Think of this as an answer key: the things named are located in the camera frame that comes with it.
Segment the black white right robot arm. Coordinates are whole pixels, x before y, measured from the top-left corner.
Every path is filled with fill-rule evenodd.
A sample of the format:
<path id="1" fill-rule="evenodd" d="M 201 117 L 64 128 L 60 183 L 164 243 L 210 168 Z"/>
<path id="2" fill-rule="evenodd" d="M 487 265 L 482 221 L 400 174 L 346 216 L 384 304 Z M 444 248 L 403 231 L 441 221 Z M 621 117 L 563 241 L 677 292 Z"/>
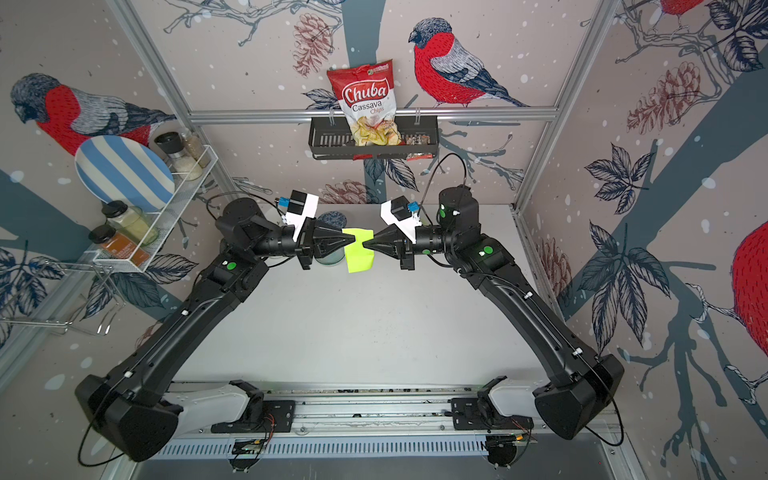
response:
<path id="1" fill-rule="evenodd" d="M 559 318 L 527 281 L 513 255 L 483 233 L 469 187 L 439 194 L 437 221 L 422 225 L 421 208 L 405 197 L 380 207 L 386 229 L 364 242 L 368 250 L 415 267 L 418 255 L 444 254 L 447 264 L 488 298 L 527 342 L 548 383 L 534 390 L 539 417 L 559 437 L 573 439 L 606 407 L 624 375 L 613 355 L 599 355 Z"/>

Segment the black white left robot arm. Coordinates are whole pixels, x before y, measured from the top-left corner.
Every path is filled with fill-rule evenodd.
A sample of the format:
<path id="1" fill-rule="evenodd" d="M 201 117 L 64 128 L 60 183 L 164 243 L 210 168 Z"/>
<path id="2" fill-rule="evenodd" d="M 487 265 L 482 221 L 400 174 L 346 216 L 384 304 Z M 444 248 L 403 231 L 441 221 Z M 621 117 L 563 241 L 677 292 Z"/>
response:
<path id="1" fill-rule="evenodd" d="M 269 271 L 270 257 L 313 260 L 355 242 L 351 234 L 305 215 L 309 196 L 289 202 L 299 225 L 268 220 L 251 198 L 230 202 L 216 221 L 218 256 L 205 267 L 188 298 L 152 336 L 105 376 L 87 375 L 75 397 L 89 424 L 135 462 L 150 459 L 174 436 L 183 409 L 163 396 L 206 336 L 244 303 Z"/>

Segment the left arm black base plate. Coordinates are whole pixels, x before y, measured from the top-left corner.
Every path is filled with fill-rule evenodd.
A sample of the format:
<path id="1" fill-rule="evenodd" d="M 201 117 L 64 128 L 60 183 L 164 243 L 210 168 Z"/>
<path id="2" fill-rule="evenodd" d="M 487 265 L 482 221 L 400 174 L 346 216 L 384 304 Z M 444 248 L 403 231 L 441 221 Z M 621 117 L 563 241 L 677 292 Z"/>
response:
<path id="1" fill-rule="evenodd" d="M 241 416 L 213 424 L 214 434 L 270 434 L 291 431 L 296 403 L 292 400 L 256 400 Z"/>

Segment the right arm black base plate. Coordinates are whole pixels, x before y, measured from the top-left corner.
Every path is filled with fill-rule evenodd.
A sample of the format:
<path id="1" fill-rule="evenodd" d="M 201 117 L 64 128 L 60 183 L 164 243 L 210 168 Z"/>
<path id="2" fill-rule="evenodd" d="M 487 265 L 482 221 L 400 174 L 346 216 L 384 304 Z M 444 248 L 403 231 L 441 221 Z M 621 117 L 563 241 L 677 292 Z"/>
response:
<path id="1" fill-rule="evenodd" d="M 489 400 L 483 398 L 453 398 L 451 400 L 451 417 L 454 429 L 457 431 L 530 431 L 534 428 L 534 421 L 531 417 L 502 415 Z"/>

